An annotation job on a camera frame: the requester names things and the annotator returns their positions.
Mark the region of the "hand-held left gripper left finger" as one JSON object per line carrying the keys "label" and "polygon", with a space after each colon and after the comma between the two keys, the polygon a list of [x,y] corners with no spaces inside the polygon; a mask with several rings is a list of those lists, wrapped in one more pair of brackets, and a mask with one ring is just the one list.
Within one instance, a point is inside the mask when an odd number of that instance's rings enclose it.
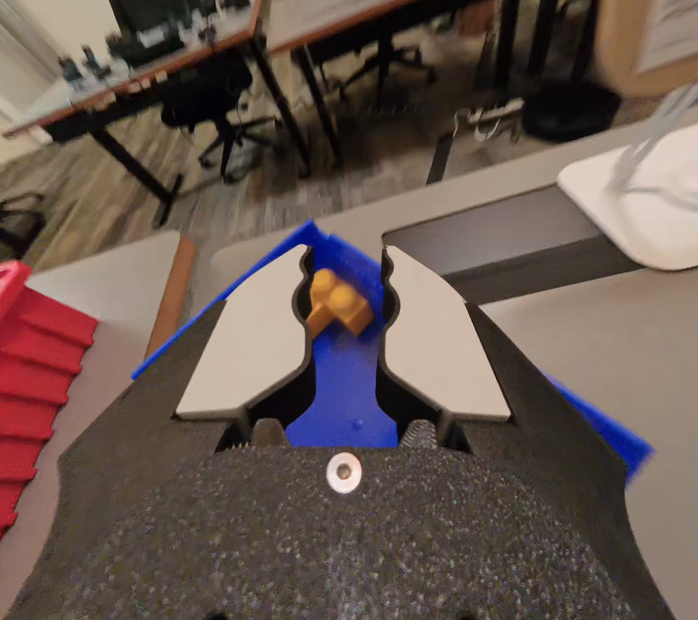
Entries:
{"label": "hand-held left gripper left finger", "polygon": [[288,428],[316,396],[310,329],[313,249],[298,244],[226,299],[174,414],[222,420],[251,434],[274,419]]}

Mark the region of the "blue storage bin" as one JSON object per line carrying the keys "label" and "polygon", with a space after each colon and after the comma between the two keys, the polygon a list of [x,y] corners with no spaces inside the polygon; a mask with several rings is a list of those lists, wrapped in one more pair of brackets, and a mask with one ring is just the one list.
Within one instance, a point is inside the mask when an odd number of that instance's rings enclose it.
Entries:
{"label": "blue storage bin", "polygon": [[316,397],[311,407],[286,428],[291,445],[394,448],[397,425],[376,400],[376,367],[382,319],[383,285],[379,262],[335,234],[323,232],[308,220],[219,293],[196,316],[165,341],[131,374],[140,377],[215,303],[224,301],[240,284],[293,247],[313,249],[316,269],[329,268],[368,300],[377,319],[358,338],[347,330],[328,328],[313,340]]}

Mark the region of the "white power strip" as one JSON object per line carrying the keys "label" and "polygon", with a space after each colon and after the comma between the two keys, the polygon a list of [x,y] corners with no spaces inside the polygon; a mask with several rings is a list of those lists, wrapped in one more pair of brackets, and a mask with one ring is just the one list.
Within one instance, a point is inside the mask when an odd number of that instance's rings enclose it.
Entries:
{"label": "white power strip", "polygon": [[518,97],[493,108],[459,109],[452,119],[451,135],[455,138],[459,129],[469,129],[476,142],[487,143],[508,132],[510,142],[518,143],[522,132],[521,113],[524,104],[524,99]]}

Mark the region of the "red storage bin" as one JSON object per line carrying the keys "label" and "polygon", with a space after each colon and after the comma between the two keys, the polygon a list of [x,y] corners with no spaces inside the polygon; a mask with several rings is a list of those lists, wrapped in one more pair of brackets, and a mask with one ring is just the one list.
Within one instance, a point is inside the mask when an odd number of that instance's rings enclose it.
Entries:
{"label": "red storage bin", "polygon": [[99,324],[29,288],[31,272],[17,260],[1,264],[1,536],[17,519]]}

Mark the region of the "white document stand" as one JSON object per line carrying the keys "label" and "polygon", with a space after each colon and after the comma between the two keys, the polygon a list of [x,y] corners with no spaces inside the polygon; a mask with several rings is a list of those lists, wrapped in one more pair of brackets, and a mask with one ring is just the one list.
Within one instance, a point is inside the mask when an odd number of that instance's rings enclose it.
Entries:
{"label": "white document stand", "polygon": [[696,83],[671,92],[631,144],[557,177],[626,257],[662,272],[697,267],[697,126],[675,128],[696,103]]}

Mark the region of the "black round floor base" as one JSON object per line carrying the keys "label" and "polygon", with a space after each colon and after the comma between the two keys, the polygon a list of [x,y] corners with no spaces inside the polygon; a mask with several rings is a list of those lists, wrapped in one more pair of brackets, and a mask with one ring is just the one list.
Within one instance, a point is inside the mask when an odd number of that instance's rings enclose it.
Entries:
{"label": "black round floor base", "polygon": [[609,130],[621,103],[617,93],[588,80],[548,83],[524,101],[522,128],[547,143],[570,143]]}

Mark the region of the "black office chair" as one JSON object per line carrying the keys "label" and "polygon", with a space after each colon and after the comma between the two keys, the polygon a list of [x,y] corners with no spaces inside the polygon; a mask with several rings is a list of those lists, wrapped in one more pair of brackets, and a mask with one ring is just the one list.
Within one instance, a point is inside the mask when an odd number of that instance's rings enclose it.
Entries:
{"label": "black office chair", "polygon": [[323,84],[329,87],[324,72],[325,63],[338,59],[350,52],[358,55],[368,45],[377,43],[377,52],[367,59],[363,66],[347,80],[339,83],[335,89],[340,100],[346,102],[346,92],[351,84],[369,73],[377,72],[376,106],[380,107],[385,81],[388,77],[389,68],[393,64],[423,71],[426,74],[427,84],[433,84],[437,80],[435,68],[423,61],[420,47],[418,45],[410,45],[397,48],[393,43],[393,36],[394,34],[391,31],[386,28],[379,28],[377,24],[357,25],[316,41],[310,46],[309,54],[313,63],[320,69]]}
{"label": "black office chair", "polygon": [[242,179],[242,175],[228,173],[235,145],[250,142],[270,147],[275,153],[281,152],[276,141],[253,133],[254,128],[269,123],[273,123],[278,130],[282,129],[284,123],[279,118],[266,116],[250,121],[239,120],[236,124],[228,119],[230,111],[239,112],[240,99],[244,92],[249,91],[252,83],[252,73],[240,49],[216,52],[208,60],[194,65],[193,76],[185,78],[182,75],[161,104],[161,122],[172,130],[192,133],[202,123],[214,125],[216,139],[199,155],[198,163],[205,170],[211,169],[214,164],[210,155],[221,147],[220,176],[227,185]]}

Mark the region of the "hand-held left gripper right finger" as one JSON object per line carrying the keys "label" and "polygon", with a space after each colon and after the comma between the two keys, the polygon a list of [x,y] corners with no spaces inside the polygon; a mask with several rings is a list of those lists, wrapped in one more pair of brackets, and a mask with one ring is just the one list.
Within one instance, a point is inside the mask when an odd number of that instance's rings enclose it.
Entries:
{"label": "hand-held left gripper right finger", "polygon": [[376,399],[397,426],[427,422],[436,440],[459,421],[507,423],[512,410],[466,301],[396,246],[382,249],[384,288]]}

